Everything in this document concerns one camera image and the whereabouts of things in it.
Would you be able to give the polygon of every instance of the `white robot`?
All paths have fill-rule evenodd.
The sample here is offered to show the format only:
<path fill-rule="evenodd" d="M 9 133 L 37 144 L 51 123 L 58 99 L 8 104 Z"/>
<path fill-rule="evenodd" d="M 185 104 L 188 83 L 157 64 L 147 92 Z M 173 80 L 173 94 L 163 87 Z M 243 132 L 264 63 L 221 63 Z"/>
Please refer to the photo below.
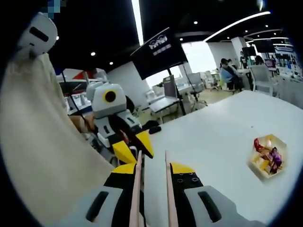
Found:
<path fill-rule="evenodd" d="M 47 53 L 56 43 L 57 36 L 56 25 L 39 12 L 23 32 L 17 44 L 16 57 L 25 60 Z"/>
<path fill-rule="evenodd" d="M 153 157 L 149 135 L 142 131 L 140 122 L 126 108 L 126 96 L 119 84 L 104 81 L 90 83 L 86 94 L 92 103 L 95 125 L 98 128 L 97 136 L 105 147 L 112 149 L 116 157 L 124 163 L 136 162 L 129 144 L 126 144 L 118 135 L 118 130 L 121 129 L 128 137 L 131 137 L 132 145 L 150 158 Z M 120 129 L 114 130 L 113 124 Z"/>

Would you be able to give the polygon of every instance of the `computer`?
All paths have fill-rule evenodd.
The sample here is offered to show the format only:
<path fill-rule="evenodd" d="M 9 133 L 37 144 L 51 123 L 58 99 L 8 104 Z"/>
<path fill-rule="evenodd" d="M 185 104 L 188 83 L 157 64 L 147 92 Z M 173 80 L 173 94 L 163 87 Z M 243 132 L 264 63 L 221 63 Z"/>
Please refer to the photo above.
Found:
<path fill-rule="evenodd" d="M 264 59 L 264 62 L 266 64 L 267 67 L 269 68 L 275 68 L 276 67 L 276 63 L 274 59 Z"/>
<path fill-rule="evenodd" d="M 290 61 L 290 56 L 288 54 L 282 54 L 282 58 Z"/>

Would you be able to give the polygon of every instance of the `person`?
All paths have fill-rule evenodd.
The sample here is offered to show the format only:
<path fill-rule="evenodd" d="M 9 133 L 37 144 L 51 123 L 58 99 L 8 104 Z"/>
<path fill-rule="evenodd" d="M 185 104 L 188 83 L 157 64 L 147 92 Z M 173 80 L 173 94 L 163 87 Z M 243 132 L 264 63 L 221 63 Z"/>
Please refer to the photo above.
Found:
<path fill-rule="evenodd" d="M 243 51 L 240 52 L 240 64 L 241 64 L 241 69 L 246 69 L 247 68 L 247 58 L 244 56 Z"/>
<path fill-rule="evenodd" d="M 237 69 L 237 66 L 232 63 L 231 59 L 228 60 L 228 65 L 234 67 L 235 69 Z"/>
<path fill-rule="evenodd" d="M 224 83 L 227 85 L 234 85 L 236 90 L 242 91 L 243 82 L 239 77 L 237 71 L 228 65 L 228 61 L 225 58 L 221 59 L 221 77 Z"/>
<path fill-rule="evenodd" d="M 264 61 L 261 56 L 257 55 L 255 58 L 256 65 L 264 65 Z"/>

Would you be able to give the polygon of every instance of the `chair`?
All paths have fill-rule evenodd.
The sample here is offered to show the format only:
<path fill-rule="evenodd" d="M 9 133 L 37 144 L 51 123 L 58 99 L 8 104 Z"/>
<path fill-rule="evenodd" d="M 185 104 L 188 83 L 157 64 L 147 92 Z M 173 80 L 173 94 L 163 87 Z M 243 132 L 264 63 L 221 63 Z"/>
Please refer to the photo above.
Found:
<path fill-rule="evenodd" d="M 205 80 L 206 88 L 219 90 L 218 80 L 212 76 L 211 72 L 206 71 L 205 75 L 206 75 L 206 80 Z"/>
<path fill-rule="evenodd" d="M 164 87 L 165 96 L 163 98 L 161 98 L 160 100 L 149 105 L 149 108 L 154 113 L 159 113 L 179 102 L 179 99 L 177 96 L 177 87 L 176 87 L 176 83 L 175 83 L 175 79 L 174 79 L 173 75 L 163 79 L 163 87 Z M 160 120 L 161 120 L 161 123 L 164 123 L 162 114 L 160 116 Z"/>
<path fill-rule="evenodd" d="M 270 96 L 278 96 L 278 93 L 274 90 L 274 86 L 277 86 L 278 83 L 274 83 L 271 80 L 271 73 L 266 65 L 250 66 L 250 71 L 253 81 L 253 91 Z"/>
<path fill-rule="evenodd" d="M 190 84 L 193 86 L 193 91 L 191 91 L 190 94 L 195 97 L 195 101 L 194 101 L 191 111 L 194 110 L 195 105 L 198 103 L 208 106 L 207 102 L 205 100 L 198 100 L 199 94 L 202 91 L 204 91 L 204 84 L 200 77 L 200 73 L 190 73 L 188 75 L 188 80 L 189 80 Z"/>

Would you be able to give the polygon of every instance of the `floor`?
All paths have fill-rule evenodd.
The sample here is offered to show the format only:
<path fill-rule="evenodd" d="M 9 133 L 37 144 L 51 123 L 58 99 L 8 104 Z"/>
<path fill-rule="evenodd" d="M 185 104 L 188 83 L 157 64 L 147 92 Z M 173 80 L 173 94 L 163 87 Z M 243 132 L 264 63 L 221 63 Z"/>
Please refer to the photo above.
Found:
<path fill-rule="evenodd" d="M 232 92 L 229 91 L 223 91 L 223 90 L 209 90 L 206 89 L 202 93 L 200 93 L 200 96 L 198 100 L 205 100 L 208 105 L 214 104 L 216 102 L 219 102 L 229 96 L 232 96 Z M 197 109 L 204 108 L 205 105 L 203 104 L 198 104 L 196 105 Z M 169 121 L 172 121 L 178 117 L 182 116 L 180 108 L 178 108 L 177 105 L 170 107 L 169 109 L 166 110 L 165 113 L 162 113 L 165 115 L 163 117 L 164 123 L 167 123 Z M 160 115 L 159 114 L 152 114 L 150 109 L 140 111 L 137 113 L 138 119 L 141 124 L 145 124 L 149 120 L 156 120 L 160 123 Z"/>

